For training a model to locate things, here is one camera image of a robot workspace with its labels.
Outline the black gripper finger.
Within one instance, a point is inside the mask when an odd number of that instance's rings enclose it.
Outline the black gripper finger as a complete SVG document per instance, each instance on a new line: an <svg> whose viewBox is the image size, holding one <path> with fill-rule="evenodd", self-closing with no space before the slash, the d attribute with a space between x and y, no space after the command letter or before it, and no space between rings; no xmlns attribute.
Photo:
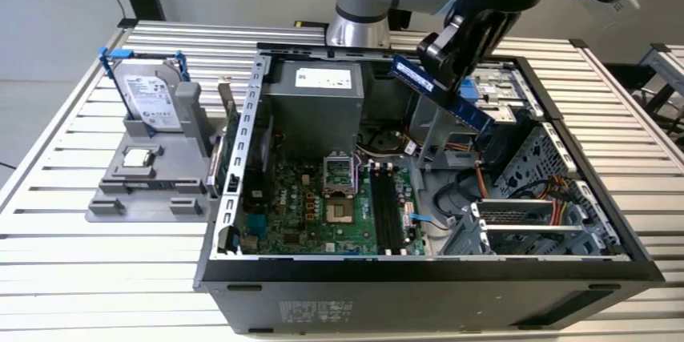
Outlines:
<svg viewBox="0 0 684 342"><path fill-rule="evenodd" d="M468 69L465 48L460 45L463 22L463 17L452 17L443 31L431 33L417 44L423 69L452 93L459 90Z"/></svg>
<svg viewBox="0 0 684 342"><path fill-rule="evenodd" d="M520 19L520 13L481 11L467 30L464 75L469 75L483 57L491 54Z"/></svg>

